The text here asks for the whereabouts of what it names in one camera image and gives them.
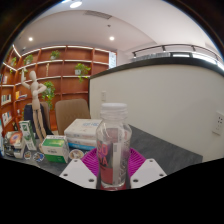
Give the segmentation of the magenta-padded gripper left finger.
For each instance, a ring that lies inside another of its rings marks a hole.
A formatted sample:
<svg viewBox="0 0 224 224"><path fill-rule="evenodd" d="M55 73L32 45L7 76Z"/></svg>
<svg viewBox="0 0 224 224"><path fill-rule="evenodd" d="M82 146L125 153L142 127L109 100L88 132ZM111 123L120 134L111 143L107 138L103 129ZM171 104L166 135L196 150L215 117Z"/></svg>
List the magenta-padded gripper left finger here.
<svg viewBox="0 0 224 224"><path fill-rule="evenodd" d="M81 159L72 159L60 177L78 186L95 189L99 174L97 150L93 149Z"/></svg>

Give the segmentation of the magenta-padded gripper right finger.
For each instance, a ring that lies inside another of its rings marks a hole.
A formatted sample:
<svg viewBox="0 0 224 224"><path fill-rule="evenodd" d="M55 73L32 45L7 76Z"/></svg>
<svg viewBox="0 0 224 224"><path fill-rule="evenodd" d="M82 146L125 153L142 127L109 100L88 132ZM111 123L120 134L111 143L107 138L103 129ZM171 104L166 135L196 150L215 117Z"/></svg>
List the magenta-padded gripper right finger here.
<svg viewBox="0 0 224 224"><path fill-rule="evenodd" d="M130 188L140 188L166 176L166 173L153 159L146 159L135 149L130 149L128 161Z"/></svg>

